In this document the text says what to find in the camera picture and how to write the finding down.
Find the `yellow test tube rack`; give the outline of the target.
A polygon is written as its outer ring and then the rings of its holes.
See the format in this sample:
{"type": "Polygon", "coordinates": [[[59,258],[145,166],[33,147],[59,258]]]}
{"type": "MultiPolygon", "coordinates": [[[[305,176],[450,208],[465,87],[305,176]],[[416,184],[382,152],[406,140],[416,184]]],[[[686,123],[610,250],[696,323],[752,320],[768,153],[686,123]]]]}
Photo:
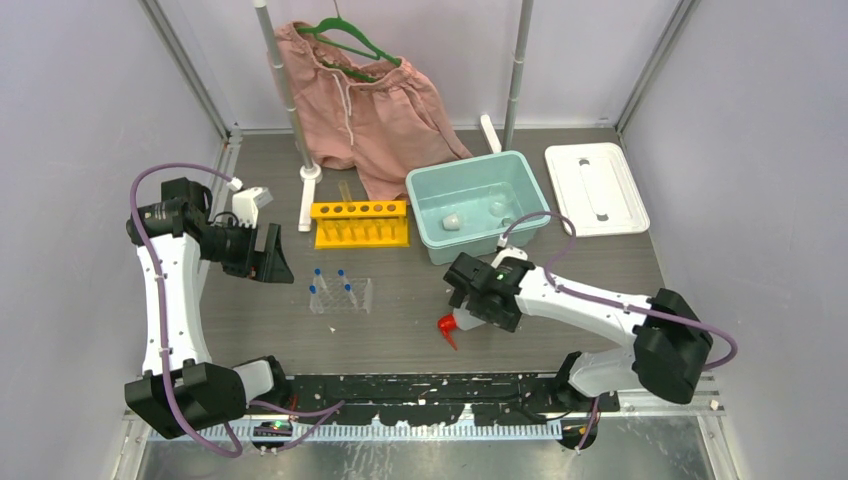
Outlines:
{"type": "Polygon", "coordinates": [[[402,200],[315,203],[310,215],[318,250],[410,245],[407,203],[402,200]]]}

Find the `small white cup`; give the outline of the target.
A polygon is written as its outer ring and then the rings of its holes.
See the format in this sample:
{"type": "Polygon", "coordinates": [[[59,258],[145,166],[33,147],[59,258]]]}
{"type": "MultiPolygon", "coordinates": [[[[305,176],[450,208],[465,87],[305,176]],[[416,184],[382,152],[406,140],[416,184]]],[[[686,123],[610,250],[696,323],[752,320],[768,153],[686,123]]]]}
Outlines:
{"type": "Polygon", "coordinates": [[[441,225],[446,231],[459,231],[461,229],[461,219],[457,213],[451,213],[442,218],[441,225]]]}

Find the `clear test tube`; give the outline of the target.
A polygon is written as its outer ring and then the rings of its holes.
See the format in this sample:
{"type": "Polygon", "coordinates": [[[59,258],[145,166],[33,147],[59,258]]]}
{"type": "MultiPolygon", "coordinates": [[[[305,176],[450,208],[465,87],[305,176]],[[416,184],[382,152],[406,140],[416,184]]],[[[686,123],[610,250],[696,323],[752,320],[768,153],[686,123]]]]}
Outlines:
{"type": "Polygon", "coordinates": [[[345,209],[349,212],[354,211],[355,207],[353,206],[353,198],[348,182],[346,180],[339,181],[338,188],[342,197],[342,201],[345,204],[345,209]]]}

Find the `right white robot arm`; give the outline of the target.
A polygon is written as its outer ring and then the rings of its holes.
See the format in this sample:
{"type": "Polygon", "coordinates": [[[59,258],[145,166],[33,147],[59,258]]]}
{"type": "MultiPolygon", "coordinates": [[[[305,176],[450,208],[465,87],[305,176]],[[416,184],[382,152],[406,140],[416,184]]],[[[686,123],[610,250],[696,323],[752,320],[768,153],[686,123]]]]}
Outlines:
{"type": "Polygon", "coordinates": [[[567,354],[551,394],[567,410],[618,390],[643,388],[674,404],[691,402],[713,346],[712,335],[676,292],[653,296],[567,280],[508,247],[487,263],[461,253],[444,280],[456,328],[490,324],[516,331],[525,316],[559,321],[614,342],[603,352],[567,354]]]}

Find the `left metal rack pole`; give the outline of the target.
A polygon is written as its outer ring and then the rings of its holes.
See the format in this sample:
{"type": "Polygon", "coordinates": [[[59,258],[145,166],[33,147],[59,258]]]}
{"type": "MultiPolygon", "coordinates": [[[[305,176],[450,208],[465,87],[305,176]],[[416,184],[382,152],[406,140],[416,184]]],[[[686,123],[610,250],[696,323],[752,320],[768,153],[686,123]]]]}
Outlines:
{"type": "Polygon", "coordinates": [[[275,37],[275,30],[268,11],[268,2],[265,0],[253,0],[252,4],[267,48],[274,83],[278,93],[281,95],[291,124],[295,144],[301,156],[301,179],[304,182],[307,180],[319,182],[322,179],[321,167],[313,160],[306,142],[299,112],[289,86],[284,61],[275,37]]]}

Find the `clear acrylic tube rack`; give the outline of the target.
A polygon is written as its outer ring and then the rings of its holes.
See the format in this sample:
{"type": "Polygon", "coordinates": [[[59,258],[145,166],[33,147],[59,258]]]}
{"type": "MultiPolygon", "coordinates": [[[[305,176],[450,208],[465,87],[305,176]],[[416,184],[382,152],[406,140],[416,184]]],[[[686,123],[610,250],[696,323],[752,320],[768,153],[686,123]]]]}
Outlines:
{"type": "Polygon", "coordinates": [[[338,314],[368,314],[372,311],[374,285],[370,278],[353,278],[350,283],[359,301],[359,308],[354,310],[339,277],[326,278],[327,292],[319,292],[324,313],[320,315],[338,314]]]}

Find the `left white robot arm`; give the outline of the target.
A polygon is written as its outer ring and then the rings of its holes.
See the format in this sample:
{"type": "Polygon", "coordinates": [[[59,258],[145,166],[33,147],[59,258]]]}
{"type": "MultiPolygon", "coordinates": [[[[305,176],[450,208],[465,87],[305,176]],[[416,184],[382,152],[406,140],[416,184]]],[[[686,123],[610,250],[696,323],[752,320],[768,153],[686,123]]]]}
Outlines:
{"type": "Polygon", "coordinates": [[[187,178],[161,186],[159,202],[127,221],[145,282],[147,340],[140,379],[125,385],[127,406],[166,439],[241,418],[252,401],[269,413],[285,409],[292,388],[273,356],[234,367],[213,362],[200,315],[199,268],[217,263],[225,274],[262,283],[291,284],[280,227],[269,224],[256,246],[265,187],[232,197],[231,218],[211,215],[209,188],[187,178]]]}

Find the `white rack foot right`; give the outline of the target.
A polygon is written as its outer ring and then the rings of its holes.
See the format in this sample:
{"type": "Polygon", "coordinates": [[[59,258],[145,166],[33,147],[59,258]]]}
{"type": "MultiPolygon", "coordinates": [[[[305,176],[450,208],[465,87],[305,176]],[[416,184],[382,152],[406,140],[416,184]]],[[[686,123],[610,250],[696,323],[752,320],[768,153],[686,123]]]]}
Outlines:
{"type": "Polygon", "coordinates": [[[482,114],[479,117],[479,127],[489,151],[493,154],[500,153],[502,151],[502,144],[492,119],[488,114],[482,114]]]}

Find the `white bin lid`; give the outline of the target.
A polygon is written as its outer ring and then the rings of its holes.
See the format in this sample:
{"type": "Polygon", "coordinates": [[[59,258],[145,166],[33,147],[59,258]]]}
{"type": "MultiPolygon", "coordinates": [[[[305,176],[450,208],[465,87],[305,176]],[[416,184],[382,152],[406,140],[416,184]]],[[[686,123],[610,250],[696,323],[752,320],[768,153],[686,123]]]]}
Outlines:
{"type": "Polygon", "coordinates": [[[544,158],[558,209],[579,237],[648,231],[649,215],[619,145],[553,145],[544,158]]]}

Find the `metal rack pole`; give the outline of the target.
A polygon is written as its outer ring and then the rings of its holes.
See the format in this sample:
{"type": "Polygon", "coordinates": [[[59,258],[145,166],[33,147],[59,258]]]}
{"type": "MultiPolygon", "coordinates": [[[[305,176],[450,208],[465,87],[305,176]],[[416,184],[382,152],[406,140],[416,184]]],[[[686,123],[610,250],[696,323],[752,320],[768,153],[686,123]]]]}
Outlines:
{"type": "Polygon", "coordinates": [[[284,61],[275,37],[275,30],[268,11],[268,2],[265,0],[253,0],[252,4],[267,48],[274,83],[278,93],[281,95],[291,124],[295,144],[301,156],[301,179],[304,182],[307,180],[319,182],[322,179],[321,167],[313,160],[306,142],[299,112],[289,86],[284,61]]]}
{"type": "Polygon", "coordinates": [[[511,79],[506,104],[503,136],[501,141],[501,146],[503,150],[511,150],[512,148],[512,141],[517,116],[517,104],[522,86],[524,62],[529,39],[533,7],[533,0],[523,0],[521,2],[520,19],[516,38],[516,45],[513,52],[511,79]]]}

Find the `teal plastic bin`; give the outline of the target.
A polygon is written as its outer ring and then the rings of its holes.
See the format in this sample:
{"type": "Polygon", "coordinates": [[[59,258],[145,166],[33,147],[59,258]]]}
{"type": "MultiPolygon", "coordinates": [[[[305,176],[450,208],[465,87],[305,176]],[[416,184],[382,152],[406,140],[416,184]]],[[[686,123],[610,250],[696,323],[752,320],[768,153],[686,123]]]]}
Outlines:
{"type": "Polygon", "coordinates": [[[517,151],[415,169],[405,183],[420,239],[435,265],[449,264],[460,253],[477,257],[496,250],[508,227],[493,226],[493,201],[511,203],[514,222],[550,209],[527,159],[517,151]],[[442,228],[442,218],[451,213],[461,219],[459,231],[442,228]]]}

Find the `pink shorts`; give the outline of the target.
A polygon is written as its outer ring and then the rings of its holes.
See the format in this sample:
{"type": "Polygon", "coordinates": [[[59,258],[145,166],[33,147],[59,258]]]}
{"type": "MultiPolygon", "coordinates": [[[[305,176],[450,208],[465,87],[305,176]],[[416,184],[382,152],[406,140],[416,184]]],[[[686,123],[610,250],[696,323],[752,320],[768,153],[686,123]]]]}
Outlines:
{"type": "Polygon", "coordinates": [[[418,168],[470,157],[430,79],[406,59],[357,65],[341,49],[303,34],[274,32],[308,150],[324,168],[353,168],[371,200],[407,193],[418,168]]]}

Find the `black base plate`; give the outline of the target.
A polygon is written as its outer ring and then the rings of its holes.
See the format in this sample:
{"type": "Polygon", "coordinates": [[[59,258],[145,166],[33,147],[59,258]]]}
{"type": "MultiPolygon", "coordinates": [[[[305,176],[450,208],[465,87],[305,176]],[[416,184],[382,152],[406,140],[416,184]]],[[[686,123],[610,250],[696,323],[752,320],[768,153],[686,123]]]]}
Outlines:
{"type": "Polygon", "coordinates": [[[567,414],[584,419],[591,402],[565,394],[549,374],[295,375],[282,394],[263,402],[297,412],[317,412],[341,403],[329,424],[449,426],[468,410],[475,426],[539,425],[567,414]]]}

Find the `small clear glass beaker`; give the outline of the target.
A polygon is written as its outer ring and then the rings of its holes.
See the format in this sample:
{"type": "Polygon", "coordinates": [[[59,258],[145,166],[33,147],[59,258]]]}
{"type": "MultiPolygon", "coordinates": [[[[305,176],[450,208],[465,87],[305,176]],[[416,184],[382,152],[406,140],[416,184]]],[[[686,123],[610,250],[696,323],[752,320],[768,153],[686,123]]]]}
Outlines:
{"type": "Polygon", "coordinates": [[[493,226],[495,228],[507,228],[514,222],[511,203],[493,201],[489,205],[489,213],[493,218],[493,226]]]}

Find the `white wash bottle red cap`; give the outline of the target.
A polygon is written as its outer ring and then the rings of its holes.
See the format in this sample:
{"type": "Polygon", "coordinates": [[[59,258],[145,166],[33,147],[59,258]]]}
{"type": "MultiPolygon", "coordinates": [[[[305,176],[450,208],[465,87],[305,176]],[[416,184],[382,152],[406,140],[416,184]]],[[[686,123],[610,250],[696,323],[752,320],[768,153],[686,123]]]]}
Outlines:
{"type": "Polygon", "coordinates": [[[455,350],[458,350],[457,344],[452,338],[452,333],[456,330],[467,331],[485,324],[485,321],[474,317],[465,308],[455,308],[451,313],[443,316],[437,322],[437,329],[455,350]]]}

